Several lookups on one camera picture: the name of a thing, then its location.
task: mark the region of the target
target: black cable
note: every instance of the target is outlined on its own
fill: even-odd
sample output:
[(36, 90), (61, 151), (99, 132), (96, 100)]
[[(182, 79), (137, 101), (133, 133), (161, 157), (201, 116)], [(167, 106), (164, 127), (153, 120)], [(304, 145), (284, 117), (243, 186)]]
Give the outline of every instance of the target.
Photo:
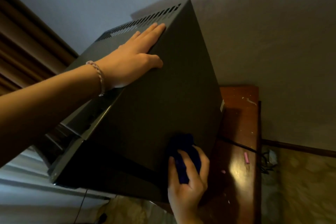
[(230, 144), (233, 144), (235, 146), (241, 147), (241, 148), (243, 148), (245, 150), (251, 151), (251, 152), (253, 152), (255, 154), (258, 154), (260, 157), (262, 157), (264, 159), (265, 164), (261, 164), (261, 165), (257, 165), (257, 166), (260, 168), (261, 172), (264, 173), (264, 174), (269, 174), (268, 171), (273, 171), (273, 167), (276, 166), (276, 165), (273, 165), (273, 166), (269, 167), (267, 165), (267, 158), (265, 157), (265, 154), (268, 154), (268, 152), (260, 153), (260, 152), (258, 152), (255, 149), (252, 149), (252, 148), (247, 147), (247, 146), (245, 146), (243, 144), (237, 143), (237, 142), (235, 142), (235, 141), (233, 141), (233, 140), (231, 140), (229, 138), (223, 137), (221, 135), (217, 135), (217, 138), (221, 139), (221, 140), (223, 140), (223, 141), (225, 141), (227, 143), (230, 143)]
[(82, 200), (81, 206), (79, 207), (79, 210), (78, 210), (77, 216), (76, 216), (76, 218), (75, 218), (75, 221), (73, 222), (73, 224), (75, 224), (75, 223), (76, 223), (76, 221), (77, 221), (78, 215), (79, 215), (79, 213), (80, 213), (80, 211), (81, 211), (81, 209), (82, 209), (82, 205), (83, 205), (84, 199), (85, 199), (85, 197), (86, 197), (86, 193), (87, 193), (87, 190), (86, 190), (86, 192), (85, 192), (85, 194), (84, 194), (84, 197), (83, 197), (83, 200)]

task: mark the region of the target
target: ventilation slots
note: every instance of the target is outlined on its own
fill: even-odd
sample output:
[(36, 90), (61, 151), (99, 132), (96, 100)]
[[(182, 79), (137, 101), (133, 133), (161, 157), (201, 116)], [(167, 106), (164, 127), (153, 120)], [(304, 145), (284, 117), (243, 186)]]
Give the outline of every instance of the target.
[(143, 17), (143, 18), (140, 18), (136, 21), (131, 21), (131, 22), (125, 23), (125, 24), (123, 24), (119, 27), (115, 27), (113, 29), (110, 29), (110, 30), (104, 32), (96, 40), (96, 42), (104, 40), (104, 39), (112, 37), (112, 36), (115, 36), (115, 35), (125, 33), (127, 31), (130, 31), (130, 30), (133, 30), (133, 29), (136, 29), (136, 28), (147, 27), (147, 26), (153, 24), (154, 22), (159, 23), (160, 21), (162, 21), (164, 19), (170, 18), (175, 13), (175, 11), (180, 7), (180, 5), (181, 4), (174, 5), (173, 7), (170, 7), (170, 8), (164, 9), (162, 11), (158, 11), (156, 13), (150, 14), (150, 15), (148, 15), (146, 17)]

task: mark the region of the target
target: bracelet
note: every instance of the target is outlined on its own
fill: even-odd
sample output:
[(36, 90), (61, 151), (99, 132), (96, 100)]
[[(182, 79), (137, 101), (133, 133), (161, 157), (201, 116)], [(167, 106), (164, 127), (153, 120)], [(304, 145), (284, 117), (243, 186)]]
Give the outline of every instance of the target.
[(96, 63), (94, 63), (92, 60), (87, 61), (86, 64), (87, 65), (92, 65), (96, 69), (96, 71), (98, 73), (98, 76), (99, 76), (99, 79), (100, 79), (100, 86), (101, 86), (101, 93), (100, 93), (99, 96), (101, 97), (105, 93), (104, 74), (100, 70), (99, 66)]

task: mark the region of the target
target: power cord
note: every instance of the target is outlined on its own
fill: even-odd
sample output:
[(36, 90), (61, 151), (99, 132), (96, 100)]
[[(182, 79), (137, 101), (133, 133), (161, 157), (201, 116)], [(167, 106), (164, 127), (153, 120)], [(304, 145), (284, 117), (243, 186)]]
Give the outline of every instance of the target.
[(221, 135), (217, 135), (217, 138), (222, 140), (222, 141), (225, 141), (227, 143), (230, 143), (230, 144), (233, 144), (235, 146), (238, 146), (238, 147), (241, 147), (245, 150), (248, 150), (248, 151), (251, 151), (255, 154), (258, 154), (260, 157), (261, 157), (261, 163), (260, 164), (257, 164), (257, 166), (259, 167), (260, 171), (263, 173), (263, 174), (269, 174), (268, 171), (274, 171), (273, 168), (276, 166), (276, 165), (271, 165), (271, 166), (268, 166), (268, 161), (267, 161), (267, 158), (265, 157), (266, 154), (269, 154), (269, 152), (264, 152), (264, 153), (260, 153), (258, 152), (257, 150), (255, 149), (252, 149), (250, 147), (247, 147), (243, 144), (240, 144), (240, 143), (237, 143), (229, 138), (226, 138), (226, 137), (223, 137)]
[(83, 200), (82, 200), (81, 206), (79, 207), (79, 210), (78, 210), (77, 216), (76, 216), (76, 218), (75, 218), (75, 221), (73, 222), (73, 224), (75, 224), (75, 223), (76, 223), (76, 221), (77, 221), (78, 215), (79, 215), (79, 213), (80, 213), (80, 211), (81, 211), (81, 209), (82, 209), (82, 205), (83, 205), (84, 199), (85, 199), (85, 197), (86, 197), (86, 193), (87, 193), (87, 190), (86, 190), (86, 192), (85, 192), (85, 194), (84, 194), (84, 197), (83, 197)]

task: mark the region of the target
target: dark blue cloth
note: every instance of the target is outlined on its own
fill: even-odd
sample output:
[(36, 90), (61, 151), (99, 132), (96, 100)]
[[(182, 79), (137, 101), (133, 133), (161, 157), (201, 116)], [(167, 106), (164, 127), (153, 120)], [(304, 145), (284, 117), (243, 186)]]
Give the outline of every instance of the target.
[(168, 145), (168, 155), (173, 156), (175, 159), (175, 166), (178, 173), (178, 179), (180, 184), (188, 184), (189, 178), (186, 172), (186, 165), (183, 162), (182, 156), (177, 152), (178, 149), (185, 151), (192, 162), (194, 163), (196, 170), (200, 173), (201, 159), (198, 151), (193, 147), (194, 138), (191, 134), (179, 134), (171, 138)]

